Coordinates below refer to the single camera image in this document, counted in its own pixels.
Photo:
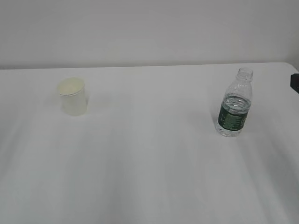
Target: white table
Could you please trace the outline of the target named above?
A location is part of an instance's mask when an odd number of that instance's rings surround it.
[[[214,129],[254,70],[238,138]],[[0,70],[1,224],[297,224],[299,95],[286,63]],[[60,111],[81,77],[88,112]]]

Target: plastic water bottle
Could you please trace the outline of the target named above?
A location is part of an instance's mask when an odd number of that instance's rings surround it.
[[[244,127],[244,123],[251,106],[253,71],[241,68],[235,81],[225,92],[216,130],[223,136],[238,136]]]

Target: bottle neck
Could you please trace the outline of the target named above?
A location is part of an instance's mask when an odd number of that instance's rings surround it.
[[[236,75],[235,78],[236,78],[236,80],[238,80],[240,82],[245,82],[245,83],[251,83],[251,81],[252,81],[252,79],[243,78],[238,75]]]

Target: white paper cup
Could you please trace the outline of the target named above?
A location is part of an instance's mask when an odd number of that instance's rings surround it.
[[[84,81],[80,78],[67,78],[59,83],[57,89],[62,102],[62,110],[65,113],[79,116],[86,112],[84,86]]]

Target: water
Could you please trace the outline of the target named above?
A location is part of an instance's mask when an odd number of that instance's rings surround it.
[[[237,95],[226,95],[222,102],[223,109],[225,109],[227,112],[231,114],[236,114],[236,115],[242,115],[248,113],[250,106],[251,106],[250,100],[242,98]],[[216,130],[221,135],[227,137],[235,137],[239,135],[239,133],[242,131],[242,129],[238,131],[227,130],[219,125],[218,120],[216,123]]]

